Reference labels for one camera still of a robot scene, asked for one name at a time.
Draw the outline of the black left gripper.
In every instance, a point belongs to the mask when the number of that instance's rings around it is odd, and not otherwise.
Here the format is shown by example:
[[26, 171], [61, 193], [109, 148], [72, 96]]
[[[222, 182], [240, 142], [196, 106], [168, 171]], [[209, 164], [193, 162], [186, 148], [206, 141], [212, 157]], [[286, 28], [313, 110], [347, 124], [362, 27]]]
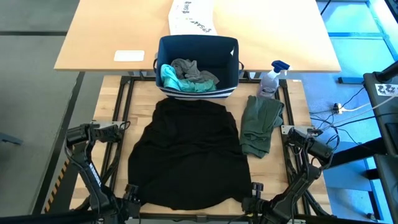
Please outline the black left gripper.
[[127, 184], [125, 188], [125, 199], [121, 199], [121, 220], [128, 220], [129, 218], [140, 219], [141, 201], [138, 198], [138, 190], [138, 186]]

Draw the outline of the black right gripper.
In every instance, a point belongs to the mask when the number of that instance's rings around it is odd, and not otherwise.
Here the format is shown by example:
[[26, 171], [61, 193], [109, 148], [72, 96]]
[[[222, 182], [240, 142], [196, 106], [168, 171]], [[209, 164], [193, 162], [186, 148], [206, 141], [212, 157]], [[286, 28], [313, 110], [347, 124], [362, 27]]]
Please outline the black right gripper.
[[259, 182], [252, 183], [252, 197], [243, 198], [241, 207], [246, 214], [261, 214], [263, 217], [271, 217], [273, 200], [261, 199], [264, 185]]

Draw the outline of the dark green button shirt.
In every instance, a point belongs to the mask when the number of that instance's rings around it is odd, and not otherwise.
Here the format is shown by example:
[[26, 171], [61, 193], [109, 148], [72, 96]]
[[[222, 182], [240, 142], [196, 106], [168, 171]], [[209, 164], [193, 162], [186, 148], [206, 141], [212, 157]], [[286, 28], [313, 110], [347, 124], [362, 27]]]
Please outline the dark green button shirt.
[[279, 100], [248, 96], [240, 130], [244, 154], [263, 158], [270, 153], [272, 132], [282, 125], [283, 110], [284, 104]]

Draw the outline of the black garment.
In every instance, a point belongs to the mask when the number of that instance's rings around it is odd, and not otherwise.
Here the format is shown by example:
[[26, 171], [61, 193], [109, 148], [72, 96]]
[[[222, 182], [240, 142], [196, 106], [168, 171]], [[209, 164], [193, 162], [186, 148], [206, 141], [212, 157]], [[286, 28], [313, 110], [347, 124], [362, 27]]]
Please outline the black garment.
[[155, 105], [128, 159], [142, 203], [199, 210], [251, 196], [248, 159], [225, 106], [166, 98]]

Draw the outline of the navy white-striped fabric bin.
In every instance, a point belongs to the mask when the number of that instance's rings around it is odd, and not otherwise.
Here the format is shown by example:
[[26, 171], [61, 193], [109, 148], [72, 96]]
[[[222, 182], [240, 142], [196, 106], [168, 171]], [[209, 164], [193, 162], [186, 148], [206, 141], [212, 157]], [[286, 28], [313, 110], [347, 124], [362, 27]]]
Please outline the navy white-striped fabric bin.
[[[189, 93], [167, 87], [161, 80], [161, 66], [175, 59], [197, 62], [199, 70], [212, 73], [220, 81], [216, 89], [205, 93]], [[239, 61], [238, 40], [215, 35], [168, 35], [159, 40], [154, 60], [155, 84], [168, 97], [203, 100], [227, 98], [237, 88], [244, 65]]]

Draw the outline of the yellow black hazard tape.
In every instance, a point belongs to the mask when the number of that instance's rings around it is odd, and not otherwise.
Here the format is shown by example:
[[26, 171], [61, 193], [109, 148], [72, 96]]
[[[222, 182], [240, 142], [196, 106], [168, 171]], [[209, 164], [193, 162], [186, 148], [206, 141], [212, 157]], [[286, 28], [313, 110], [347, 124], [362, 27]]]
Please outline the yellow black hazard tape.
[[49, 197], [48, 197], [48, 199], [47, 199], [47, 201], [45, 203], [44, 213], [48, 213], [50, 211], [50, 207], [53, 204], [53, 201], [55, 200], [55, 196], [56, 196], [56, 194], [58, 192], [58, 189], [60, 188], [61, 181], [62, 181], [62, 179], [65, 176], [65, 173], [67, 171], [67, 167], [68, 167], [69, 163], [70, 163], [69, 159], [66, 159], [65, 162], [63, 163], [61, 171], [60, 171], [60, 173], [59, 173], [59, 175], [58, 175], [58, 177], [57, 177], [57, 179], [55, 181], [55, 185], [54, 185], [54, 187], [53, 187], [53, 189], [52, 189], [52, 191], [51, 191], [51, 193], [50, 193], [50, 195], [49, 195]]

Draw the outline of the black cart crossbar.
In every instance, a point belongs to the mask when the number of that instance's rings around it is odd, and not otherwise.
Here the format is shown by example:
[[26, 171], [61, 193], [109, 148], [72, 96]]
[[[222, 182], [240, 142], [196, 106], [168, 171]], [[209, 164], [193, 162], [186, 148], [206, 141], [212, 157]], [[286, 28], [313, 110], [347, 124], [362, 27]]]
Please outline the black cart crossbar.
[[373, 139], [363, 144], [334, 153], [330, 168], [337, 167], [350, 162], [366, 159], [375, 154], [387, 154], [387, 147], [382, 138]]

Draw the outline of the teal garment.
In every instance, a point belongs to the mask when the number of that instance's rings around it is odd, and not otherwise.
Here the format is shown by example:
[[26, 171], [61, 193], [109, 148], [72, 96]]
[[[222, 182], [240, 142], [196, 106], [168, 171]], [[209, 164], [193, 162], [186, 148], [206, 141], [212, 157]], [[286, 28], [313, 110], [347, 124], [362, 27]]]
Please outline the teal garment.
[[164, 64], [160, 69], [163, 87], [187, 93], [204, 93], [215, 91], [220, 80], [208, 71], [199, 71], [198, 74], [184, 74], [178, 76], [176, 69]]

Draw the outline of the white rectangular plate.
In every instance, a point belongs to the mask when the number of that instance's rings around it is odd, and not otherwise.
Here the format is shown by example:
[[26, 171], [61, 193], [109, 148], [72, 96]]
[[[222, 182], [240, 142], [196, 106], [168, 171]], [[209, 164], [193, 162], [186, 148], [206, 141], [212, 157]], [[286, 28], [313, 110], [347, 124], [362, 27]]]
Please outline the white rectangular plate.
[[144, 60], [143, 50], [117, 50], [114, 54], [115, 62], [141, 62]]

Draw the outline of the black equipment cart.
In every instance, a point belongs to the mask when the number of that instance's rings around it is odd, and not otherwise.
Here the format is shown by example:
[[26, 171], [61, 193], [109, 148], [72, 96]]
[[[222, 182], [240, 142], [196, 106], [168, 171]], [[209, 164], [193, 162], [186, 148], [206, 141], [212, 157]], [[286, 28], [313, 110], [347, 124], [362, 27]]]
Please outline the black equipment cart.
[[381, 72], [365, 73], [364, 87], [376, 119], [387, 154], [374, 160], [393, 224], [398, 224], [398, 96], [378, 96], [375, 84], [398, 85], [398, 61]]

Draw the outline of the light wooden desk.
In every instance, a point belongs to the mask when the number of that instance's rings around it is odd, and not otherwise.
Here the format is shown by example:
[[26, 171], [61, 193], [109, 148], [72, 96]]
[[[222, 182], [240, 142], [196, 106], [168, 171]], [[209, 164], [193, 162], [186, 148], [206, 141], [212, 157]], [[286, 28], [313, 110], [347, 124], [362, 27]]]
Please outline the light wooden desk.
[[[169, 34], [172, 0], [80, 0], [55, 62], [59, 71], [150, 70], [161, 37]], [[239, 42], [250, 72], [274, 60], [296, 72], [341, 70], [315, 0], [215, 0], [219, 35]], [[141, 62], [115, 62], [117, 50], [143, 50]]]

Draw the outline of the white printed sticker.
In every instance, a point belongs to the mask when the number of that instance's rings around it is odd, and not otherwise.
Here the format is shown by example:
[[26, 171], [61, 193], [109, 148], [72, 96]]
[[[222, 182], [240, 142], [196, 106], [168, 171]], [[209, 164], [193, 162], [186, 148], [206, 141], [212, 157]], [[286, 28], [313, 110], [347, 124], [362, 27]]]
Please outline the white printed sticker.
[[398, 85], [396, 84], [375, 84], [378, 96], [398, 96]]

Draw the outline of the white printed cardboard box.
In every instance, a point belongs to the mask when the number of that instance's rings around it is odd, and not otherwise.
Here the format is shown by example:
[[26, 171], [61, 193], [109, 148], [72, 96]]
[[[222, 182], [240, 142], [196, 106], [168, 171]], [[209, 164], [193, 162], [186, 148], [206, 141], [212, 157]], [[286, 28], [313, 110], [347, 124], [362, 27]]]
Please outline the white printed cardboard box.
[[174, 0], [169, 11], [170, 35], [218, 35], [214, 0]]

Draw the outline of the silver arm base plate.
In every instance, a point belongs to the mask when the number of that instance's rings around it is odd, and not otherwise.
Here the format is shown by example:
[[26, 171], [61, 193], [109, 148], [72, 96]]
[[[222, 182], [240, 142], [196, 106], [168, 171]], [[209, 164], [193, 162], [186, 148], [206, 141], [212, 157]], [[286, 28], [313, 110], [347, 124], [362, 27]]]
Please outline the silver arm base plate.
[[129, 121], [92, 121], [90, 124], [94, 125], [96, 128], [106, 128], [109, 126], [116, 125], [119, 128], [126, 129], [129, 127]]
[[295, 130], [296, 133], [299, 133], [303, 136], [319, 136], [323, 133], [322, 130], [317, 129], [314, 126], [291, 126], [291, 125], [282, 125], [281, 131], [283, 135], [288, 135], [290, 132]]

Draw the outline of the black edge rail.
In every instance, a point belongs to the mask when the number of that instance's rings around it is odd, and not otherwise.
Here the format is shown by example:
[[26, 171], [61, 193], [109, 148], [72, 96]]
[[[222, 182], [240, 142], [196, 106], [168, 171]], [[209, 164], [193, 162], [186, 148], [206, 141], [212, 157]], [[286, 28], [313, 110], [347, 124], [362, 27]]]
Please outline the black edge rail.
[[[247, 224], [387, 224], [383, 222], [366, 222], [359, 220], [349, 220], [331, 216], [319, 217], [298, 214], [287, 221], [270, 216], [258, 215], [177, 215], [177, 214], [155, 214], [142, 213], [135, 218], [138, 224], [142, 224], [145, 219], [149, 220], [172, 220], [181, 224], [182, 221], [195, 223], [209, 222], [246, 222]], [[133, 221], [133, 217], [123, 217], [120, 215], [110, 215], [100, 218], [93, 211], [69, 211], [66, 213], [45, 213], [38, 215], [23, 215], [15, 217], [0, 217], [0, 224], [126, 224]]]

